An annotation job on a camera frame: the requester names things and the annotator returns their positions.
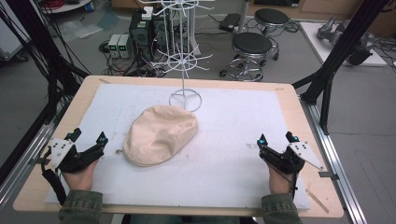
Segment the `electronic device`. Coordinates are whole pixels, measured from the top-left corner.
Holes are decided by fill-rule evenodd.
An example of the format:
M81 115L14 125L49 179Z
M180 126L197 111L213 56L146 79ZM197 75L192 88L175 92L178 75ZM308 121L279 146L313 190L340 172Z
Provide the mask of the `electronic device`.
M91 163L97 161L105 154L104 149L108 139L103 132L99 134L96 144L83 152L78 152L74 145L80 135L81 130L77 128L72 133L68 133L64 139L52 138L49 143L49 150L44 154L44 157L40 159L41 171L43 172L42 175L52 186L61 205L63 205L66 200L66 193L58 170L70 174L83 171ZM49 155L52 155L52 166L55 168L55 172L51 169L46 170L45 168Z
M132 55L132 42L129 35L121 35L119 43L117 44L120 58L129 58Z
M168 42L170 42L170 34L171 34L169 10L165 10L165 15L160 14L158 16L153 16L152 21L154 24L154 33L155 33L155 40L157 45L156 48L164 51L166 50L166 39L168 39Z
M323 170L323 166L308 143L300 142L299 138L293 136L291 132L286 133L286 138L289 144L282 153L268 147L268 142L263 133L260 139L257 140L257 146L260 149L260 157L269 166L285 175L292 175L289 181L291 183L291 198L294 198L295 190L297 190L297 174L303 169L305 162L311 163L319 170Z
M142 20L143 11L137 10L132 16L129 26L131 40L136 42L138 47L149 47L154 38L154 27L152 21Z
M255 5L297 7L300 0L254 0Z
M112 35L110 40L108 41L108 50L110 50L111 57L119 58L119 50L117 45L119 44L121 35Z
M227 32L232 32L233 28L238 26L241 15L237 13L228 14L220 23L219 29Z
M144 7L145 11L142 13L143 21L151 21L153 7Z

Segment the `cardboard box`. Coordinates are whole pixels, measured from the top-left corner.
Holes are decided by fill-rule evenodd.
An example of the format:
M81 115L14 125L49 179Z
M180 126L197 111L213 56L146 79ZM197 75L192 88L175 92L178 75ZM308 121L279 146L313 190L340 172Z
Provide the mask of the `cardboard box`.
M376 37L394 37L396 35L396 1L389 1L373 21L368 32L373 33Z

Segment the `human hand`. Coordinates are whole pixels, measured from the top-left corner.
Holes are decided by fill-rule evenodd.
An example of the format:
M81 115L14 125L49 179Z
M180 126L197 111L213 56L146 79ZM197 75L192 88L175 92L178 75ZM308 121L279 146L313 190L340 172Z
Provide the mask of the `human hand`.
M273 168L273 166L269 165L268 171L270 174L270 181L269 187L272 194L279 194L279 193L290 193L291 191L291 179L292 175L285 175L282 172Z
M98 161L91 163L87 169L75 173L62 173L64 180L69 186L70 190L91 190L93 182L93 170L95 169Z

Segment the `cloth cap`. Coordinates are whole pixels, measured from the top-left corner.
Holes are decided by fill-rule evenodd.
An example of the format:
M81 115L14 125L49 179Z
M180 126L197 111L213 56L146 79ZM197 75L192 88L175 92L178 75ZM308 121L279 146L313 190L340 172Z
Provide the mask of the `cloth cap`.
M174 157L197 131L197 118L190 111L174 105L155 105L132 124L124 141L124 154L136 165L155 165Z

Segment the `forearm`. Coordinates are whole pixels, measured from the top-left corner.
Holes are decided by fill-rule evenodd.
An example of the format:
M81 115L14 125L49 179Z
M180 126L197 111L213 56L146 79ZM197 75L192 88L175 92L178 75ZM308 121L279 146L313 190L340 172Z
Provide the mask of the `forearm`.
M103 194L94 191L71 190L59 211L61 223L99 223Z
M266 224L303 223L289 194L270 194L262 197L262 213Z

